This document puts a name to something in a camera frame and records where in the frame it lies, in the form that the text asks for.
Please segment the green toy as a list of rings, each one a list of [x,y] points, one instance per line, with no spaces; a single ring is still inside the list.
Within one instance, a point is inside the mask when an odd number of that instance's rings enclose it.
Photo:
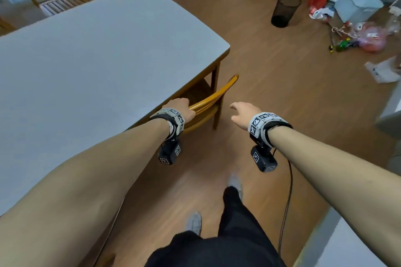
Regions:
[[[347,37],[346,39],[341,39],[340,41],[336,41],[334,37],[330,38],[330,45],[328,46],[328,51],[330,53],[336,52],[344,52],[350,48],[358,48],[359,42],[357,39]]]

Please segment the person's grey shoe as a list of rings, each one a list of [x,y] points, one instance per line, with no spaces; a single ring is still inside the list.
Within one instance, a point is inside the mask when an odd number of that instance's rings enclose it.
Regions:
[[[227,187],[235,188],[239,194],[241,202],[243,202],[243,185],[238,175],[230,174],[228,177]]]
[[[199,212],[194,212],[190,215],[185,226],[185,231],[192,232],[198,237],[201,236],[202,216]]]

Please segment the person's grey right shoe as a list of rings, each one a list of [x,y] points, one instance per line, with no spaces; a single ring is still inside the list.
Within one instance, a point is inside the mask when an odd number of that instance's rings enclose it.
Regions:
[[[235,188],[239,194],[241,202],[243,202],[243,185],[238,175],[230,174],[228,177],[227,187]]]

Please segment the grey marker left wristband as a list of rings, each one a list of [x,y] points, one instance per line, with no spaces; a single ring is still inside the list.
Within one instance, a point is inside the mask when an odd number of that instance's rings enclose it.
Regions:
[[[166,141],[176,140],[184,130],[184,118],[182,117],[181,113],[174,108],[162,108],[150,116],[150,120],[157,118],[162,118],[169,124],[170,132],[168,137],[165,139]]]

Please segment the person's black trousers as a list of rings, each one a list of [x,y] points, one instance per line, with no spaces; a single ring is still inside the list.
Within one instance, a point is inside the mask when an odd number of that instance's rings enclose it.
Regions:
[[[235,188],[225,188],[223,203],[217,236],[178,233],[144,267],[287,267]]]

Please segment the person's left forearm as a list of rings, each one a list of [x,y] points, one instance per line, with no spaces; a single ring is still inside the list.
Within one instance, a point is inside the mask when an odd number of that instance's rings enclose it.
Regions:
[[[0,217],[0,267],[77,267],[168,135],[153,119],[48,173]]]

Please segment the person's left hand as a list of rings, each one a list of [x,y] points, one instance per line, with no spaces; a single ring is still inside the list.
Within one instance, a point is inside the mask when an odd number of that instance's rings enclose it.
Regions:
[[[163,108],[173,108],[178,111],[185,123],[189,123],[196,116],[196,112],[189,108],[189,99],[185,97],[170,100],[163,105]]]

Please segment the white table edge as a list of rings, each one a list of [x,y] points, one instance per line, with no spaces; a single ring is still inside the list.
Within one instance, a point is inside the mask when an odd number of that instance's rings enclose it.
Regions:
[[[333,208],[314,228],[293,267],[387,267]]]

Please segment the person's right hand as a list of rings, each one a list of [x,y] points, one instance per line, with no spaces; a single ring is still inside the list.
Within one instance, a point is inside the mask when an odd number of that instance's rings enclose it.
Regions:
[[[242,117],[246,118],[245,131],[248,130],[248,126],[249,126],[252,118],[262,112],[258,107],[254,106],[251,103],[247,103],[247,102],[233,102],[230,105],[230,108],[237,111],[237,114],[234,116],[242,116]]]

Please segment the grey cabinet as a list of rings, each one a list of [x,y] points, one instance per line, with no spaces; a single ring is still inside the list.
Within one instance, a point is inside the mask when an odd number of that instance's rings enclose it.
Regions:
[[[395,86],[375,126],[391,138],[401,140],[401,80]]]

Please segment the yellow wooden chair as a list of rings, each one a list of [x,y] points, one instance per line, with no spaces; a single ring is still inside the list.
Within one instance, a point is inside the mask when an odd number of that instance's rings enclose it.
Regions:
[[[212,88],[202,79],[183,93],[182,97],[189,99],[189,108],[196,116],[184,125],[183,134],[190,133],[213,119],[213,129],[217,129],[226,92],[238,81],[239,75],[234,75],[221,89],[213,93]]]

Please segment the grey topped wooden table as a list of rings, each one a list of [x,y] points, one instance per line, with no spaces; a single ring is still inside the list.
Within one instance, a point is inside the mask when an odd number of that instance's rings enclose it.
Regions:
[[[221,111],[230,45],[173,0],[94,0],[0,37],[0,215],[60,163],[197,94]]]

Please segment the person's right forearm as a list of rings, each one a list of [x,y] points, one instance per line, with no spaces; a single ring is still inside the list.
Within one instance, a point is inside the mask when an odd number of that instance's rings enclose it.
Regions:
[[[388,267],[401,267],[401,176],[278,126],[268,139]]]

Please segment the light blue box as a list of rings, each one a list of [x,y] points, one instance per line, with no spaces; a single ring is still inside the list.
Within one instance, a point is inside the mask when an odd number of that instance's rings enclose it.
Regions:
[[[368,21],[383,6],[381,0],[337,0],[334,4],[341,21],[352,24]]]

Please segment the grey marker right wristband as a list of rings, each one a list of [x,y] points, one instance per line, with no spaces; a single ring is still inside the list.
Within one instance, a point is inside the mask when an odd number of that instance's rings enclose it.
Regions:
[[[262,112],[253,116],[247,130],[254,143],[261,147],[273,148],[268,137],[268,131],[280,126],[293,129],[293,126],[280,116],[270,112]]]

